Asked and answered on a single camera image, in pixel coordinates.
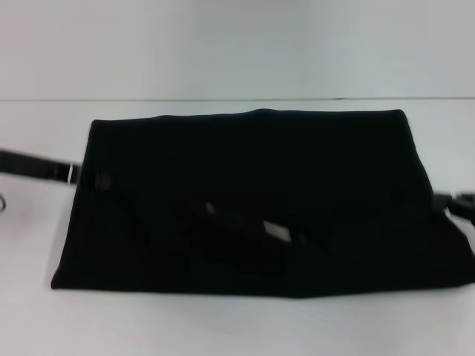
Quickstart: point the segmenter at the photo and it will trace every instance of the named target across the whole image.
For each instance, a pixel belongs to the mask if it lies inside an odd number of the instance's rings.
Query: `black bag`
[[[53,166],[79,180],[53,289],[314,297],[475,281],[402,111],[94,121],[80,172]]]

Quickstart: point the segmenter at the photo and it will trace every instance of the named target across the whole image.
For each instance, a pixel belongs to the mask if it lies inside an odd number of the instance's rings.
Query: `metal ring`
[[[7,208],[7,201],[3,197],[3,195],[0,194],[0,213],[3,212]]]

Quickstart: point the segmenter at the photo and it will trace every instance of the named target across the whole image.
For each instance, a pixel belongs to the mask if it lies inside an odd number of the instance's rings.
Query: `black strap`
[[[3,197],[3,195],[0,194],[0,213],[3,212],[7,208],[7,201]]]
[[[448,208],[449,212],[458,217],[470,220],[475,226],[475,194],[462,193],[452,197],[450,194],[434,194],[433,210],[442,211]]]
[[[16,152],[0,151],[0,172],[77,184],[80,166]]]

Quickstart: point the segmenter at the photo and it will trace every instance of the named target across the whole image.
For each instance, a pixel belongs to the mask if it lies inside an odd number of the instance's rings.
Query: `white backdrop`
[[[3,0],[2,99],[475,96],[471,0]]]

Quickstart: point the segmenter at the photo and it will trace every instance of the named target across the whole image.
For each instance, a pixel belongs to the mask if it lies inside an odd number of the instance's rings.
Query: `white surface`
[[[262,107],[402,108],[434,187],[474,188],[472,101],[3,102],[0,145],[81,161],[92,119]],[[0,176],[0,191],[0,355],[475,355],[475,286],[311,300],[51,291],[73,190]]]
[[[470,0],[3,0],[0,99],[475,96]]]

